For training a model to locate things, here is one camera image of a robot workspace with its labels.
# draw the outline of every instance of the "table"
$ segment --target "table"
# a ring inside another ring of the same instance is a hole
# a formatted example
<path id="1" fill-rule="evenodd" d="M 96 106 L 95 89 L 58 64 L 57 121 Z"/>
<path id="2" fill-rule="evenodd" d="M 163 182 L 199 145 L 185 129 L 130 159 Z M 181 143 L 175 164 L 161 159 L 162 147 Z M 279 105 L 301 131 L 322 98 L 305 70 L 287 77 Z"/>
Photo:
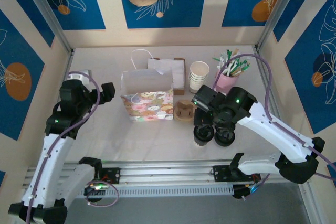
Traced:
<path id="1" fill-rule="evenodd" d="M 113 82 L 115 98 L 100 105 L 93 116 L 83 125 L 69 152 L 67 162 L 77 162 L 84 156 L 100 158 L 103 161 L 188 161 L 210 159 L 232 159 L 236 153 L 264 155 L 277 149 L 262 137 L 236 125 L 236 139 L 229 147 L 221 147 L 214 140 L 200 147 L 194 143 L 193 125 L 178 121 L 131 122 L 120 98 L 120 77 L 123 71 L 134 69 L 130 55 L 140 47 L 77 48 L 70 70 L 90 69 L 99 85 Z M 187 74 L 190 64 L 204 61 L 210 66 L 207 85 L 212 86 L 215 79 L 218 58 L 226 49 L 238 48 L 242 53 L 253 54 L 252 46 L 178 46 L 143 47 L 154 57 L 186 60 Z M 133 53 L 138 69 L 146 68 L 148 53 Z M 265 96 L 257 62 L 250 60 L 251 66 L 237 82 L 253 94 L 261 103 Z M 193 95 L 174 96 L 178 100 L 191 100 Z"/>

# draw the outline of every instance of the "cardboard box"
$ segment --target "cardboard box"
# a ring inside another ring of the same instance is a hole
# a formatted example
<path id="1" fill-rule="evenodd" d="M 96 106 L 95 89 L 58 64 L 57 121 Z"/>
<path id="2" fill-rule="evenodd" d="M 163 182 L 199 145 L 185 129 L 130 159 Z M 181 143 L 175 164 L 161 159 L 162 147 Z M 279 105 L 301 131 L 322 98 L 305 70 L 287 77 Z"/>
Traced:
<path id="1" fill-rule="evenodd" d="M 185 59 L 184 58 L 174 58 L 174 60 L 183 60 L 184 62 L 184 88 L 185 88 L 185 77 L 186 77 L 186 68 L 185 68 Z M 184 95 L 183 89 L 174 89 L 174 95 Z"/>

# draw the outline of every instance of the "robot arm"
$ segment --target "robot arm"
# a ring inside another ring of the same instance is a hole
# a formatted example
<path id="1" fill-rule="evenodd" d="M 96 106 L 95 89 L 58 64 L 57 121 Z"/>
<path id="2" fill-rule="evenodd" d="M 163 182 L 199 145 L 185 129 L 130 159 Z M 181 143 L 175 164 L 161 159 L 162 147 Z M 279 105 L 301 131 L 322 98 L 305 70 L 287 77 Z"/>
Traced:
<path id="1" fill-rule="evenodd" d="M 273 121 L 270 122 L 263 105 L 246 90 L 233 87 L 225 96 L 207 86 L 202 86 L 192 101 L 202 110 L 201 113 L 195 113 L 194 124 L 196 127 L 215 126 L 214 135 L 217 143 L 233 141 L 228 139 L 228 136 L 235 129 L 235 124 L 239 123 L 280 150 L 278 153 L 257 158 L 246 157 L 243 153 L 239 153 L 235 156 L 230 169 L 239 169 L 246 175 L 280 173 L 284 178 L 300 184 L 306 182 L 316 172 L 318 166 L 316 155 L 307 147 L 311 146 L 322 152 L 324 140 L 319 137 L 311 139 L 303 136 L 275 116 L 272 116 Z M 278 128 L 274 122 L 288 129 L 306 144 L 300 144 Z"/>
<path id="2" fill-rule="evenodd" d="M 57 186 L 64 162 L 76 139 L 78 130 L 73 125 L 83 120 L 97 102 L 98 91 L 89 92 L 83 83 L 86 79 L 77 79 L 71 76 L 70 80 L 62 83 L 60 88 L 60 102 L 53 109 L 53 114 L 47 120 L 44 145 L 32 181 L 22 197 L 22 202 L 11 204 L 8 213 L 19 223 L 26 223 L 27 210 L 31 207 L 31 223 L 64 223 L 67 208 L 76 195 L 85 188 L 85 185 L 102 177 L 101 160 L 96 158 L 83 158 L 69 178 Z M 112 83 L 102 85 L 99 104 L 109 102 L 114 97 L 115 89 Z M 62 138 L 59 136 L 66 129 L 70 130 Z M 38 180 L 37 190 L 33 188 Z"/>

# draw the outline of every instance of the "pink cup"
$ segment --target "pink cup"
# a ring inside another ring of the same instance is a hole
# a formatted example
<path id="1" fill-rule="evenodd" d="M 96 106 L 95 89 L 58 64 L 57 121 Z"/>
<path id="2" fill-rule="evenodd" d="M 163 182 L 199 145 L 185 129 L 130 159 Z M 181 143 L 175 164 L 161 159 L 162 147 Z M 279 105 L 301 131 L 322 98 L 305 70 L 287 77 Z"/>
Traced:
<path id="1" fill-rule="evenodd" d="M 222 93 L 227 94 L 230 89 L 236 84 L 237 80 L 238 80 L 239 76 L 237 77 L 228 77 L 228 76 L 224 76 L 221 74 L 221 77 L 219 78 L 217 84 L 216 84 L 216 90 Z"/>

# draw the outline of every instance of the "cartoon print bag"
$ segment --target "cartoon print bag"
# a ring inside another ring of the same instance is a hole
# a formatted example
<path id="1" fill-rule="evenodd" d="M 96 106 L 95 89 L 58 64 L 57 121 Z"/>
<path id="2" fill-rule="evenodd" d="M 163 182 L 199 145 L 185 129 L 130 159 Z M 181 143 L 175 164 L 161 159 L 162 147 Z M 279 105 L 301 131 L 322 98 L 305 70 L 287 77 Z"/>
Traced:
<path id="1" fill-rule="evenodd" d="M 132 121 L 173 119 L 171 68 L 126 71 L 121 76 L 121 99 Z"/>

